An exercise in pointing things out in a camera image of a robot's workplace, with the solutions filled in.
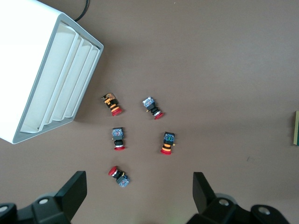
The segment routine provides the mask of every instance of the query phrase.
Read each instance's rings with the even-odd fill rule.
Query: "bolt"
[[[261,213],[263,213],[263,214],[265,214],[265,215],[269,215],[270,214],[270,211],[267,208],[265,208],[265,207],[259,207],[258,211],[261,212]]]
[[[219,200],[219,204],[221,204],[221,205],[223,205],[223,206],[228,206],[228,205],[229,205],[228,201],[225,200],[225,199],[220,199],[220,200]]]
[[[44,199],[40,200],[38,203],[39,204],[46,204],[47,202],[48,202],[48,199],[44,198]]]
[[[0,212],[3,212],[3,211],[5,211],[6,209],[8,209],[8,207],[7,207],[7,206],[2,206],[2,207],[0,207]]]

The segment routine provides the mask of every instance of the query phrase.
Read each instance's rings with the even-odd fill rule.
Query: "black cable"
[[[88,9],[88,5],[89,5],[89,0],[86,0],[86,3],[85,3],[85,7],[83,9],[83,12],[81,13],[81,15],[75,19],[75,22],[77,22],[78,20],[82,19],[82,17],[85,15],[85,13],[87,12],[87,9]]]

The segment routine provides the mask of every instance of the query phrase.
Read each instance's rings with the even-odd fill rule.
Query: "gray floor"
[[[72,18],[84,0],[43,0]],[[196,213],[192,173],[249,210],[299,221],[299,2],[91,0],[79,24],[105,48],[74,122],[18,145],[0,140],[0,201],[19,208],[86,170],[74,224],[184,224]],[[100,97],[113,92],[112,117]],[[154,97],[154,120],[141,101]],[[125,128],[113,150],[111,129]],[[177,136],[159,153],[163,133]],[[108,176],[118,165],[132,182]]]

